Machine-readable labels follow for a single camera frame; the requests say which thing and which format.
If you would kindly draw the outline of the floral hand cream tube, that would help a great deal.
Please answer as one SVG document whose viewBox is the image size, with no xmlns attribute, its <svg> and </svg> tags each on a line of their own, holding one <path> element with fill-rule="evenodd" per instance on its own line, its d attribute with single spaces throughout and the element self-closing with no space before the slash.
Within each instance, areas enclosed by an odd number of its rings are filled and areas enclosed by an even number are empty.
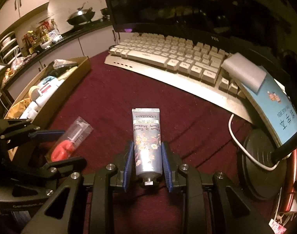
<svg viewBox="0 0 297 234">
<path fill-rule="evenodd" d="M 132 109 L 135 171 L 143 186 L 155 186 L 163 174 L 160 110 Z"/>
</svg>

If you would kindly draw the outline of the white pill bottle red label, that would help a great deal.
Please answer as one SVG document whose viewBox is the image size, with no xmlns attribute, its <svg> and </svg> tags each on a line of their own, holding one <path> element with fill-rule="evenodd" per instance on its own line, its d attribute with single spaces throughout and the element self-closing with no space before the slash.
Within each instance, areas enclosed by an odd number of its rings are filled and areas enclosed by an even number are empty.
<svg viewBox="0 0 297 234">
<path fill-rule="evenodd" d="M 55 91 L 63 84 L 62 81 L 50 81 L 46 83 L 39 92 L 41 93 L 40 97 L 36 99 L 36 103 L 39 107 L 43 107 L 46 102 L 51 98 Z"/>
</svg>

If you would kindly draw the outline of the black foil pouch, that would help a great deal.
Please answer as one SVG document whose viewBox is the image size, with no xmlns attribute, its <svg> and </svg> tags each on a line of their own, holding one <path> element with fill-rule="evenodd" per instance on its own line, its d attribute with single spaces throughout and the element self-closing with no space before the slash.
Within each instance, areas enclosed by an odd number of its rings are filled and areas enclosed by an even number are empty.
<svg viewBox="0 0 297 234">
<path fill-rule="evenodd" d="M 75 61 L 63 60 L 63 59 L 55 59 L 51 62 L 47 67 L 47 75 L 59 77 L 64 74 L 67 70 L 77 66 L 78 63 Z"/>
</svg>

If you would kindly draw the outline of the teal cartoon tissue pack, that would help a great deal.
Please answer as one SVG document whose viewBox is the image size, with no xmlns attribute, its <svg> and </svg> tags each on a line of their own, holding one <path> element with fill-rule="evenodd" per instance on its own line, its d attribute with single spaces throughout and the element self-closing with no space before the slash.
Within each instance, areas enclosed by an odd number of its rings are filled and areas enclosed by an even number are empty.
<svg viewBox="0 0 297 234">
<path fill-rule="evenodd" d="M 45 85 L 47 82 L 50 82 L 50 81 L 55 80 L 55 79 L 57 79 L 57 78 L 54 77 L 54 76 L 49 75 L 49 76 L 45 77 L 44 79 L 42 79 L 42 80 L 38 83 L 38 86 L 43 86 L 43 85 Z"/>
</svg>

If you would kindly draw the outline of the cardboard box tray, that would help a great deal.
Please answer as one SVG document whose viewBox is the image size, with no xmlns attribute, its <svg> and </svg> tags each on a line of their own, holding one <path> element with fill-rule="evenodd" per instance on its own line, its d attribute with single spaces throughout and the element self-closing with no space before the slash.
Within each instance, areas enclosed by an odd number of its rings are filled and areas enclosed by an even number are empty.
<svg viewBox="0 0 297 234">
<path fill-rule="evenodd" d="M 70 60 L 63 60 L 74 64 L 63 64 L 64 66 L 50 70 L 49 66 L 39 72 L 32 81 L 23 89 L 16 98 L 5 119 L 19 118 L 30 119 L 32 124 L 41 129 L 47 128 L 51 119 L 56 114 L 64 101 L 70 96 L 74 88 L 91 70 L 89 57 L 78 57 Z M 79 133 L 83 132 L 79 121 L 75 121 L 75 127 L 79 126 L 75 135 L 58 136 L 56 146 L 49 151 L 49 161 L 66 160 L 76 149 L 75 140 Z M 23 145 L 8 150 L 10 160 L 23 163 L 27 160 L 27 150 Z"/>
</svg>

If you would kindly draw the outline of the maroon cloth mat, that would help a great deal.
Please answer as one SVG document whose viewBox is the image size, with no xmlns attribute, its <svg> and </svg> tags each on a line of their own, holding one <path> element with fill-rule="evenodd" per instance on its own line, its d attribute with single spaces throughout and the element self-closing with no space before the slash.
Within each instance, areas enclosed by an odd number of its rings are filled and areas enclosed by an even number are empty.
<svg viewBox="0 0 297 234">
<path fill-rule="evenodd" d="M 201 173 L 230 146 L 226 113 L 182 90 L 105 64 L 106 52 L 54 123 L 82 116 L 93 127 L 74 172 L 23 233 L 272 233 L 227 171 Z"/>
</svg>

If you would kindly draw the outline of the pink patterned tube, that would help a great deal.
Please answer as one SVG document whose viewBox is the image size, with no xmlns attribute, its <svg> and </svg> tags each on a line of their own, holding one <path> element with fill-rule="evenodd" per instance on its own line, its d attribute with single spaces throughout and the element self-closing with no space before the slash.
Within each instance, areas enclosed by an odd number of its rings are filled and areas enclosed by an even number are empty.
<svg viewBox="0 0 297 234">
<path fill-rule="evenodd" d="M 273 219 L 270 220 L 269 226 L 275 234 L 284 234 L 286 231 L 286 228 L 284 226 L 280 225 Z"/>
</svg>

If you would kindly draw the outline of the red metallic cylinder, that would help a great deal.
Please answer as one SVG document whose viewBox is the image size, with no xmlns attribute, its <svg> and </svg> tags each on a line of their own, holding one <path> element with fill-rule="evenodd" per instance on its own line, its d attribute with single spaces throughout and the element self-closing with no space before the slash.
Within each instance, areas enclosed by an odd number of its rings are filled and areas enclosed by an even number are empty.
<svg viewBox="0 0 297 234">
<path fill-rule="evenodd" d="M 297 148 L 287 159 L 287 170 L 285 183 L 283 187 L 282 202 L 280 213 L 289 213 L 292 210 L 293 201 L 296 199 L 296 188 L 294 186 L 297 180 Z"/>
</svg>

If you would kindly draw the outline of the blue notebook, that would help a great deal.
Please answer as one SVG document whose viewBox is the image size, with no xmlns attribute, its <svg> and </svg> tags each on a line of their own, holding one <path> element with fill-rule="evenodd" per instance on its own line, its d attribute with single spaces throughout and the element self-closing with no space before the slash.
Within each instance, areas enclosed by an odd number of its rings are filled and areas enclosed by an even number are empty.
<svg viewBox="0 0 297 234">
<path fill-rule="evenodd" d="M 287 95 L 269 74 L 257 93 L 235 79 L 246 98 L 256 109 L 276 146 L 280 147 L 297 132 L 297 114 Z"/>
</svg>

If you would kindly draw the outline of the white computer keyboard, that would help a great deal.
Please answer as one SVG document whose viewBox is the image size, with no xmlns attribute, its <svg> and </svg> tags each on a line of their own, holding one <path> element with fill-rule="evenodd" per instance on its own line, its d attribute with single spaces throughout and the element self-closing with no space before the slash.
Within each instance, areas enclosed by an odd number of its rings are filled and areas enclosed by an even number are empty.
<svg viewBox="0 0 297 234">
<path fill-rule="evenodd" d="M 223 49 L 182 37 L 129 33 L 109 49 L 105 64 L 161 81 L 255 124 L 256 110 L 221 67 L 227 57 Z"/>
</svg>

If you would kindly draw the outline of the black wok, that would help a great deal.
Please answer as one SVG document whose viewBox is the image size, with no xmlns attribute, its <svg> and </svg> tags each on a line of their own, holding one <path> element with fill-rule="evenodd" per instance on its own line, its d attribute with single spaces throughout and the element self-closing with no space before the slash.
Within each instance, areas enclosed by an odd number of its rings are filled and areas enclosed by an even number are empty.
<svg viewBox="0 0 297 234">
<path fill-rule="evenodd" d="M 72 26 L 76 26 L 82 23 L 92 22 L 92 18 L 95 15 L 95 11 L 90 7 L 89 9 L 84 9 L 85 2 L 83 5 L 77 9 L 76 12 L 72 13 L 67 19 L 67 23 Z"/>
</svg>

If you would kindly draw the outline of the black computer monitor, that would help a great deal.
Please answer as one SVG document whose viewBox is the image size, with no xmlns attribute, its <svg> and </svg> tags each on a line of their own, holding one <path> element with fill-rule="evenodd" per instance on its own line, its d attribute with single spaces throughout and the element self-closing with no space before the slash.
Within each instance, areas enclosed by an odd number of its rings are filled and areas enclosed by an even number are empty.
<svg viewBox="0 0 297 234">
<path fill-rule="evenodd" d="M 177 25 L 297 55 L 297 0 L 106 0 L 114 25 Z"/>
</svg>

